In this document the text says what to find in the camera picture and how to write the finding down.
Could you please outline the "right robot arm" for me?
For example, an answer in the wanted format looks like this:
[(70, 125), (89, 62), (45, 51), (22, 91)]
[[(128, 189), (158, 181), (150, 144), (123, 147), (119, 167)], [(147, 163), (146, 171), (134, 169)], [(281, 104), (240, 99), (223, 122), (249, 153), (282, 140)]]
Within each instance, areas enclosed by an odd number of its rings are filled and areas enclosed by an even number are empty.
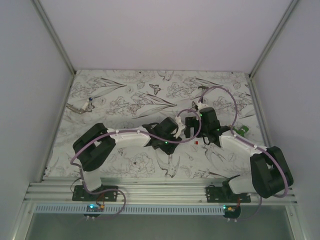
[(221, 125), (212, 107), (198, 111), (198, 117), (185, 118), (186, 138), (207, 138), (210, 144), (231, 151), (247, 160), (250, 173), (236, 175), (223, 182), (222, 198), (234, 202), (240, 194), (258, 194), (261, 198), (284, 198), (294, 179), (282, 150), (277, 146), (254, 144), (232, 126)]

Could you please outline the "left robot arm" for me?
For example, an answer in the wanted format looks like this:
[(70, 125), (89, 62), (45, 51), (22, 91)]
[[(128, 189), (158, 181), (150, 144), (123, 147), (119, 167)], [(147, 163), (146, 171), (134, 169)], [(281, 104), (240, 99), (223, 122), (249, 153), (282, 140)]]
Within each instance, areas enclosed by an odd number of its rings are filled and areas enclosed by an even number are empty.
[(100, 167), (114, 149), (126, 147), (152, 147), (168, 156), (173, 154), (185, 129), (180, 117), (167, 117), (160, 123), (143, 124), (137, 128), (113, 129), (103, 123), (92, 126), (77, 139), (72, 148), (80, 176), (85, 186), (84, 195), (91, 201), (102, 195)]

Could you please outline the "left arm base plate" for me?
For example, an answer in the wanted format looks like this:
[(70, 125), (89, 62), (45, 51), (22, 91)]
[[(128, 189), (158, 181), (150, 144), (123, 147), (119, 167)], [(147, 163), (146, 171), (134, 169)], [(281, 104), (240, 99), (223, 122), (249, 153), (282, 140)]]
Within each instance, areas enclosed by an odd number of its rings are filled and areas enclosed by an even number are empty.
[(83, 185), (76, 185), (72, 194), (74, 202), (115, 202), (117, 200), (118, 191), (112, 190), (103, 194), (90, 194)]

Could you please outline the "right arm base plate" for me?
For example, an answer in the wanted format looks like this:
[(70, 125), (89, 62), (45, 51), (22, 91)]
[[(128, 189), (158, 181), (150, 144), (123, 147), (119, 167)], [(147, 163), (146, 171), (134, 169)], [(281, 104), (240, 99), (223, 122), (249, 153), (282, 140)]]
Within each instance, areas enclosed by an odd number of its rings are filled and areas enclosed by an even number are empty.
[(205, 188), (208, 203), (250, 203), (251, 197), (246, 193), (236, 194), (228, 186), (209, 185)]

